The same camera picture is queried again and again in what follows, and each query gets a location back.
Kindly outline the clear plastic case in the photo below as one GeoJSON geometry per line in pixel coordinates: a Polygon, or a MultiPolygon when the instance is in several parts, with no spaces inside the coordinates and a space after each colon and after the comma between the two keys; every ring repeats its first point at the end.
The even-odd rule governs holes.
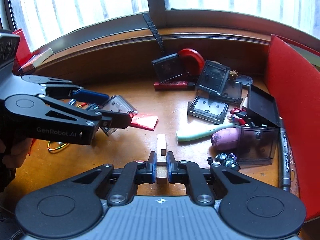
{"type": "Polygon", "coordinates": [[[109,98],[105,103],[98,107],[100,110],[126,113],[129,114],[131,118],[138,114],[138,111],[133,107],[127,100],[125,100],[121,95],[114,95],[109,98]]]}

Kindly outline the notched wooden block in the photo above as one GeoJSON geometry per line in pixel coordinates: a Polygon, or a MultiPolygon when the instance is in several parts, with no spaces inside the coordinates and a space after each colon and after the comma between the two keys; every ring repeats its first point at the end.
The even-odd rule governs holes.
{"type": "Polygon", "coordinates": [[[165,134],[157,135],[157,167],[156,181],[158,184],[166,184],[168,180],[167,172],[167,142],[165,134]]]}

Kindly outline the smoky plastic case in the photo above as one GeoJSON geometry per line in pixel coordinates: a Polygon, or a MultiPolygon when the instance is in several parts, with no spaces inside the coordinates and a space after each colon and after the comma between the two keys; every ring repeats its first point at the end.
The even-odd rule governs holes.
{"type": "Polygon", "coordinates": [[[209,93],[210,100],[233,104],[239,107],[242,103],[242,83],[233,80],[227,80],[224,89],[220,95],[209,93]]]}
{"type": "Polygon", "coordinates": [[[237,162],[240,165],[270,165],[278,144],[279,128],[241,126],[237,128],[237,162]]]}
{"type": "Polygon", "coordinates": [[[188,101],[188,114],[214,124],[223,124],[229,105],[197,96],[193,102],[188,101]]]}
{"type": "Polygon", "coordinates": [[[221,95],[229,77],[230,70],[227,66],[206,60],[195,88],[208,93],[221,95]]]}

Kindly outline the red flat card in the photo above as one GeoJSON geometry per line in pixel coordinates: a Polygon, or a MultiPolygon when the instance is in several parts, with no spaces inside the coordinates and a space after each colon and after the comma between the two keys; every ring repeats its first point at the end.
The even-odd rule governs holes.
{"type": "Polygon", "coordinates": [[[138,113],[132,118],[130,126],[153,131],[157,122],[158,116],[138,113]]]}

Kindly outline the colourful rubber band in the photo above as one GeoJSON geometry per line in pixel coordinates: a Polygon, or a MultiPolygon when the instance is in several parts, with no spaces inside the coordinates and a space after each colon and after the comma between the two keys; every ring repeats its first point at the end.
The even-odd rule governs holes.
{"type": "Polygon", "coordinates": [[[47,144],[47,149],[49,152],[56,152],[56,151],[62,150],[67,146],[68,146],[68,143],[49,141],[47,144]]]}

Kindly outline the red white small box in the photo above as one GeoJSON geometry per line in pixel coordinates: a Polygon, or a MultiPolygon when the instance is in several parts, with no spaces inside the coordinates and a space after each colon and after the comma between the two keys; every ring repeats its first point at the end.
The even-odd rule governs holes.
{"type": "Polygon", "coordinates": [[[29,71],[39,67],[51,55],[53,55],[53,51],[51,48],[48,48],[44,52],[32,56],[31,59],[28,62],[26,62],[18,71],[20,73],[29,72],[29,71]]]}

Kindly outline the pink plush roll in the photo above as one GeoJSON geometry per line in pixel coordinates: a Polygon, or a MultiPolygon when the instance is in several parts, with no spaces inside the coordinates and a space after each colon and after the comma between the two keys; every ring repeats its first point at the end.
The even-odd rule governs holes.
{"type": "Polygon", "coordinates": [[[228,151],[236,148],[238,139],[239,130],[237,128],[225,128],[212,135],[211,143],[218,151],[228,151]]]}

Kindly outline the red cylinder lighter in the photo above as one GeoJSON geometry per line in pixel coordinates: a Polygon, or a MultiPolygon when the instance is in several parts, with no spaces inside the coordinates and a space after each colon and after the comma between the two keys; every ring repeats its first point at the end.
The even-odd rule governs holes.
{"type": "Polygon", "coordinates": [[[189,81],[176,81],[176,82],[155,82],[155,90],[194,90],[195,83],[189,81]]]}

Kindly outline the smoky plastic case flat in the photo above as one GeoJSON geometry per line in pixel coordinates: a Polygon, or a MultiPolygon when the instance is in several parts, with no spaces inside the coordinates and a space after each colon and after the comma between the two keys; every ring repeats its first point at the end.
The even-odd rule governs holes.
{"type": "Polygon", "coordinates": [[[188,101],[188,114],[214,124],[223,124],[229,105],[197,96],[193,102],[188,101]]]}

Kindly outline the dark square plastic case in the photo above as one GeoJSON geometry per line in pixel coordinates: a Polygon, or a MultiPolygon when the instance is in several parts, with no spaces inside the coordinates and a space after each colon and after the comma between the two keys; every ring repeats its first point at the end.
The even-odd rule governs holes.
{"type": "Polygon", "coordinates": [[[153,60],[151,64],[155,69],[160,83],[173,80],[185,73],[178,53],[153,60]]]}

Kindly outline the smoky plastic case front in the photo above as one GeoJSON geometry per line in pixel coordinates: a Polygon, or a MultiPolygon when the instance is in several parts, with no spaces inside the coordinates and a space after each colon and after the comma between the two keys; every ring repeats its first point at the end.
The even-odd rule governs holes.
{"type": "Polygon", "coordinates": [[[279,128],[241,126],[237,128],[237,162],[240,165],[270,165],[278,144],[279,128]]]}

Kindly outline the smoky plastic case behind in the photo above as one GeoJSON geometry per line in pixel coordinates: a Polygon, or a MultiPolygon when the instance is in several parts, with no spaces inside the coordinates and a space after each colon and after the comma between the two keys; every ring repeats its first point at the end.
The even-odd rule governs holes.
{"type": "Polygon", "coordinates": [[[227,80],[224,89],[220,95],[209,93],[210,100],[233,104],[239,107],[242,103],[242,83],[233,80],[227,80]]]}

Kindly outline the red tape roll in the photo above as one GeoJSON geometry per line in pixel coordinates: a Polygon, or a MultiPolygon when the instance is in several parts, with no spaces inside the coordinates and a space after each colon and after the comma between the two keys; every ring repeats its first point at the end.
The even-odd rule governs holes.
{"type": "Polygon", "coordinates": [[[201,74],[205,60],[198,51],[185,48],[178,52],[178,56],[187,74],[191,76],[199,76],[201,74]]]}

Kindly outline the black open tray box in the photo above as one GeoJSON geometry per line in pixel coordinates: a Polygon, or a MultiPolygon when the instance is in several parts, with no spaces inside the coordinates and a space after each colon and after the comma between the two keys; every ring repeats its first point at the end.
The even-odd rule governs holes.
{"type": "Polygon", "coordinates": [[[280,127],[275,98],[254,85],[250,85],[248,91],[247,115],[255,126],[280,127]]]}

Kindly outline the grey marker pen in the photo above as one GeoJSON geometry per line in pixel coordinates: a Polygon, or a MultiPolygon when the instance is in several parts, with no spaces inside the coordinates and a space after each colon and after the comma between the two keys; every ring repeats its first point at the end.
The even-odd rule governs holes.
{"type": "Polygon", "coordinates": [[[279,165],[279,187],[290,192],[291,189],[291,167],[290,152],[285,130],[284,121],[280,118],[279,145],[278,145],[278,165],[279,165]]]}

